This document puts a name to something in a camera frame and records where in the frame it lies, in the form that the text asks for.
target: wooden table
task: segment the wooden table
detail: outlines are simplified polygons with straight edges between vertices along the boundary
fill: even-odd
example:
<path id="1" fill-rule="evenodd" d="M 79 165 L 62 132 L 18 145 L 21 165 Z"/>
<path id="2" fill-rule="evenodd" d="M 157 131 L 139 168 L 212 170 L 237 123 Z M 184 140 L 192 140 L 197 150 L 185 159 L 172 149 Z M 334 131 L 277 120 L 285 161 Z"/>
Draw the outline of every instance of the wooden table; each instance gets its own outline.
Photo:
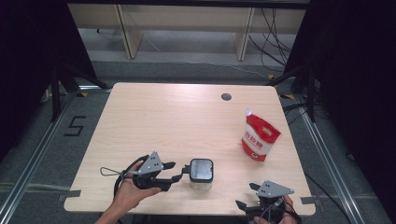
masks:
<path id="1" fill-rule="evenodd" d="M 225 101 L 223 93 L 232 99 Z M 242 149 L 245 111 L 266 119 L 281 131 L 265 162 L 252 160 Z M 290 197 L 299 215 L 315 213 L 303 169 L 282 107 L 273 87 L 118 83 L 114 86 L 79 167 L 67 198 L 71 212 L 103 212 L 113 198 L 116 176 L 102 176 L 102 166 L 121 171 L 138 157 L 158 151 L 163 162 L 176 166 L 159 177 L 179 175 L 195 158 L 214 162 L 210 190 L 190 187 L 188 175 L 162 192 L 141 202 L 132 213 L 152 215 L 243 216 L 235 200 L 257 205 L 249 183 L 264 180 L 294 189 Z"/>

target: hand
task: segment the hand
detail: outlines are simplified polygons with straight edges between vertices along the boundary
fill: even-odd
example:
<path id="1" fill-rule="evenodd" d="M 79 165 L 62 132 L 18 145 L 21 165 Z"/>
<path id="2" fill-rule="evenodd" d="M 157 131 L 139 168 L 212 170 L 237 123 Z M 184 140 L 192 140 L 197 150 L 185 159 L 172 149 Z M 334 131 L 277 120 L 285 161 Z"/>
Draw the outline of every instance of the hand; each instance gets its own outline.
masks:
<path id="1" fill-rule="evenodd" d="M 140 164 L 142 164 L 142 161 L 135 164 L 131 170 L 136 170 Z M 113 203 L 96 221 L 96 224 L 113 224 L 123 217 L 128 211 L 136 208 L 142 200 L 161 192 L 160 188 L 139 189 L 134 185 L 134 181 L 131 178 L 132 175 L 128 174 L 127 177 L 128 178 L 122 180 Z"/>
<path id="2" fill-rule="evenodd" d="M 287 211 L 292 212 L 293 211 L 293 201 L 291 200 L 291 198 L 289 197 L 289 195 L 284 195 L 283 199 L 286 202 L 286 206 L 285 209 Z M 258 224 L 268 224 L 268 221 L 265 220 L 262 217 L 254 217 L 254 221 Z M 288 213 L 283 213 L 283 217 L 282 220 L 280 220 L 279 224 L 297 224 L 296 219 L 294 219 L 294 217 L 292 217 L 290 214 Z"/>

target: floor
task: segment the floor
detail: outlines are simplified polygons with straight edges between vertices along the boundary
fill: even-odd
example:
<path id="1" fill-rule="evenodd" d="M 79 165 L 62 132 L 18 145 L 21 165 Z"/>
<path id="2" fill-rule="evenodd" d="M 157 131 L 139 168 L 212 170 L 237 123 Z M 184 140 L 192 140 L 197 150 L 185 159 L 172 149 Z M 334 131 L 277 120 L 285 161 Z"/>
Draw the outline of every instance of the floor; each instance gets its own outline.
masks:
<path id="1" fill-rule="evenodd" d="M 263 65 L 263 66 L 271 66 L 271 68 L 274 68 L 274 66 L 278 66 L 277 69 L 282 69 L 280 64 L 276 62 L 275 60 L 271 59 L 269 56 L 262 56 L 262 54 L 257 50 L 257 48 L 252 44 L 252 42 L 249 42 L 247 45 L 247 53 L 245 60 L 242 62 L 238 62 L 236 60 L 236 54 L 233 46 L 233 36 L 232 34 L 227 34 L 227 33 L 208 33 L 208 32 L 170 32 L 170 31 L 150 31 L 146 32 L 144 35 L 144 38 L 142 40 L 142 43 L 140 44 L 139 51 L 136 55 L 136 57 L 132 60 L 129 60 L 126 58 L 126 53 L 125 53 L 125 48 L 122 43 L 122 39 L 120 36 L 120 32 L 116 30 L 100 30 L 99 33 L 96 32 L 96 30 L 92 29 L 80 29 L 80 34 L 81 37 L 83 38 L 83 41 L 86 45 L 86 48 L 88 50 L 89 56 L 93 62 L 123 62 L 123 63 L 198 63 L 198 64 L 209 64 L 213 66 L 218 66 L 218 67 L 229 67 L 232 69 L 241 69 L 241 65 L 245 65 L 246 67 L 249 66 L 255 66 L 255 65 Z M 264 38 L 262 34 L 252 34 L 251 35 L 252 39 L 259 45 L 262 46 L 264 43 Z M 278 39 L 287 47 L 291 48 L 293 41 L 294 41 L 295 35 L 279 35 Z M 286 61 L 286 59 L 282 58 L 279 52 L 279 49 L 277 47 L 271 47 L 267 44 L 267 47 L 265 50 L 276 57 L 277 60 L 280 62 L 283 62 L 283 60 Z M 255 73 L 254 71 L 244 71 L 247 73 Z M 98 95 L 98 98 L 104 98 L 105 96 Z M 47 105 L 43 106 L 40 108 L 40 110 L 37 113 L 41 113 L 42 116 L 37 116 L 38 119 L 35 120 L 31 125 L 32 128 L 31 130 L 35 130 L 36 133 L 34 136 L 38 135 L 44 135 L 45 131 L 48 127 L 48 122 L 44 119 L 45 117 L 50 115 L 50 109 L 47 108 Z M 100 117 L 100 111 L 95 112 L 98 113 L 96 117 Z M 294 122 L 294 119 L 297 119 L 301 116 L 301 112 L 295 112 L 295 114 L 290 113 L 290 125 L 293 123 L 293 125 L 299 125 L 297 124 L 298 122 L 301 122 L 300 125 L 301 127 L 304 126 L 304 121 L 302 119 L 297 120 Z M 318 128 L 321 130 L 327 130 L 326 132 L 330 132 L 332 130 L 331 124 L 329 124 L 329 121 L 324 119 L 322 122 L 318 122 Z M 29 130 L 26 131 L 26 136 L 31 136 L 29 134 Z M 329 133 L 323 133 L 323 136 L 327 136 L 328 146 L 330 148 L 337 148 L 340 144 L 340 139 L 337 138 L 334 135 L 331 135 Z M 296 145 L 303 145 L 304 142 L 308 141 L 304 139 L 304 137 L 309 138 L 309 133 L 306 133 L 305 135 L 302 136 L 296 136 L 295 142 Z M 37 139 L 36 137 L 32 138 L 26 138 L 22 142 L 23 146 L 21 147 L 29 147 L 30 151 L 35 150 L 35 146 L 37 146 L 40 143 L 40 139 Z M 308 154 L 311 152 L 308 151 L 308 149 L 302 149 L 302 152 L 306 150 L 305 154 L 299 154 L 301 157 L 302 161 L 309 161 L 305 162 L 303 164 L 303 167 L 305 170 L 309 170 L 312 175 L 315 176 L 321 176 L 320 172 L 315 170 L 315 167 L 320 166 L 323 167 L 323 161 L 318 157 L 316 160 L 312 160 L 311 157 L 309 157 Z M 10 152 L 11 156 L 9 157 L 15 157 L 18 158 L 19 160 L 19 166 L 15 166 L 12 161 L 6 161 L 2 162 L 1 164 L 1 170 L 2 172 L 0 173 L 0 179 L 1 179 L 1 188 L 0 188 L 0 200 L 3 201 L 7 197 L 7 193 L 10 191 L 12 188 L 13 183 L 16 182 L 16 180 L 19 177 L 19 174 L 22 173 L 24 167 L 24 164 L 28 163 L 31 154 L 30 153 L 24 153 L 23 151 L 18 151 L 18 150 L 13 150 Z M 359 209 L 361 209 L 361 212 L 364 214 L 364 218 L 366 219 L 366 222 L 361 222 L 361 221 L 353 221 L 352 223 L 390 223 L 388 220 L 385 212 L 383 211 L 381 205 L 378 203 L 376 197 L 374 194 L 370 191 L 370 187 L 367 186 L 367 183 L 364 181 L 364 177 L 359 173 L 359 169 L 354 167 L 353 169 L 350 168 L 350 166 L 354 166 L 353 164 L 349 163 L 350 161 L 348 158 L 345 157 L 345 151 L 342 151 L 342 153 L 334 159 L 337 162 L 337 166 L 340 169 L 340 173 L 342 173 L 343 176 L 347 176 L 350 178 L 347 178 L 344 180 L 346 182 L 346 185 L 351 188 L 354 194 L 354 199 L 359 203 Z M 44 174 L 46 169 L 51 169 L 49 167 L 45 167 L 44 164 L 46 164 L 46 159 L 43 159 L 43 165 L 41 165 L 38 168 L 38 172 L 40 174 Z M 78 167 L 78 161 L 70 161 L 67 157 L 60 159 L 59 161 L 61 163 L 68 162 L 70 165 L 75 165 Z M 329 189 L 332 188 L 332 181 L 329 180 L 329 177 L 325 174 L 322 175 L 324 179 L 327 180 L 327 183 L 325 187 L 328 187 Z M 56 204 L 61 204 L 63 199 L 59 197 L 59 192 L 65 192 L 67 191 L 67 188 L 61 188 L 58 187 L 57 189 L 54 189 L 53 183 L 51 183 L 50 180 L 43 181 L 43 183 L 48 183 L 48 185 L 30 185 L 27 191 L 32 191 L 32 192 L 37 192 L 37 189 L 40 189 L 38 194 L 28 194 L 25 195 L 23 200 L 21 200 L 20 205 L 17 209 L 15 217 L 13 217 L 9 222 L 10 223 L 42 223 L 40 222 L 40 216 L 48 216 L 52 218 L 52 220 L 57 223 L 57 217 L 64 217 L 64 218 L 80 218 L 79 221 L 80 223 L 90 223 L 90 221 L 95 220 L 97 218 L 97 215 L 92 215 L 92 214 L 67 214 L 64 215 L 64 211 L 59 211 L 56 208 L 53 209 L 47 209 L 45 211 L 42 211 L 42 215 L 39 217 L 34 217 L 29 220 L 26 220 L 27 217 L 30 216 L 29 213 L 30 211 L 40 211 L 39 205 L 40 203 L 46 203 L 47 201 L 56 203 Z M 62 184 L 59 184 L 59 182 L 56 183 L 56 186 L 62 186 Z M 48 188 L 51 190 L 51 192 L 47 192 L 47 194 L 42 194 L 43 189 Z M 337 201 L 342 201 L 342 196 L 337 194 L 337 190 L 332 190 L 331 196 L 334 197 Z M 332 202 L 330 202 L 328 199 L 329 197 L 320 193 L 319 198 L 323 199 L 324 202 L 324 207 L 331 207 L 332 210 L 336 210 L 336 208 L 333 207 L 333 205 L 329 205 Z M 32 208 L 31 202 L 35 202 L 36 206 L 35 208 Z M 157 221 L 163 221 L 160 217 L 156 217 Z M 203 223 L 222 223 L 224 219 L 222 220 L 213 220 L 211 219 L 210 221 L 208 220 L 201 220 L 200 218 L 197 218 L 197 220 L 194 220 L 196 222 L 202 221 Z M 320 213 L 318 212 L 318 219 L 316 217 L 312 218 L 306 218 L 304 220 L 306 223 L 347 223 L 346 220 L 340 215 L 340 213 Z M 125 217 L 124 222 L 132 222 L 131 217 Z M 174 223 L 185 223 L 184 219 L 174 221 Z M 239 222 L 240 220 L 227 220 L 228 223 L 235 223 Z"/>

